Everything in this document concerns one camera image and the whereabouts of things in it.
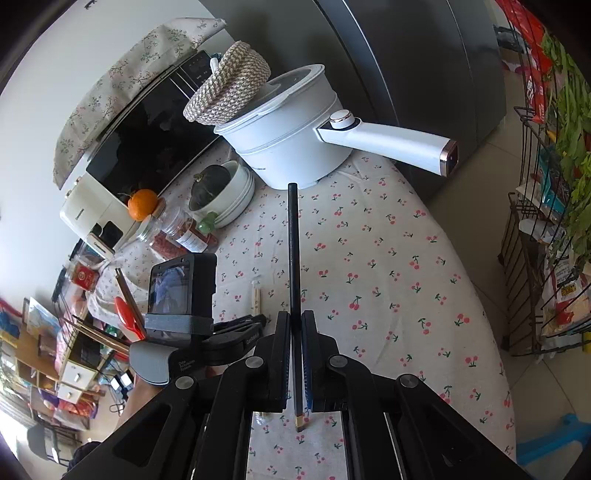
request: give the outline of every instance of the floral cloth cover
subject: floral cloth cover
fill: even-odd
[[[86,149],[150,81],[225,25],[220,18],[175,18],[131,47],[68,117],[53,159],[57,187],[64,186]]]
[[[222,163],[226,152],[218,142],[167,200],[186,202],[192,174]],[[394,164],[353,151],[300,191],[299,211],[301,306],[314,310],[318,330],[376,374],[418,376],[514,459],[513,405],[486,314],[447,236]],[[258,280],[273,332],[277,312],[289,309],[287,192],[257,179],[247,210],[217,234],[215,320],[251,313]],[[116,266],[145,311],[157,261],[141,244],[130,247],[103,272],[90,312],[117,321]],[[250,478],[346,479],[340,414],[306,412],[305,421],[296,433],[291,400],[282,414],[253,420]]]

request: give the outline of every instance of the drawer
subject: drawer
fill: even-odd
[[[73,387],[85,390],[88,384],[95,377],[96,370],[83,367],[74,362],[68,361],[60,382],[72,385]]]
[[[78,390],[77,388],[66,385],[65,383],[60,383],[60,386],[57,387],[56,396],[62,400],[66,400],[71,403],[77,403],[81,395],[82,390]]]

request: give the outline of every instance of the table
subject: table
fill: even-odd
[[[185,202],[193,173],[222,163],[225,148],[218,143],[203,155],[167,201]],[[299,212],[300,301],[314,310],[319,332],[373,373],[415,374],[514,459],[513,405],[484,309],[451,242],[394,163],[353,151],[300,191]],[[272,332],[277,312],[289,310],[287,192],[257,179],[246,211],[218,235],[214,320],[250,313],[254,281]],[[90,312],[116,321],[115,267],[145,311],[156,262],[141,244],[123,252],[102,273]],[[345,478],[340,416],[307,411],[305,421],[297,434],[291,402],[284,414],[255,419],[251,478]]]

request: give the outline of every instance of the person's hand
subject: person's hand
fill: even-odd
[[[121,427],[127,420],[129,420],[138,410],[140,410],[146,403],[152,400],[162,390],[161,387],[152,385],[142,379],[138,374],[135,374],[134,388],[129,392],[127,404],[123,413],[119,417],[115,429]]]

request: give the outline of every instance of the pumpkin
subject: pumpkin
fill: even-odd
[[[221,165],[210,165],[194,177],[195,182],[191,187],[191,199],[189,210],[195,212],[209,204],[217,197],[226,185],[230,183],[232,176],[225,167]]]

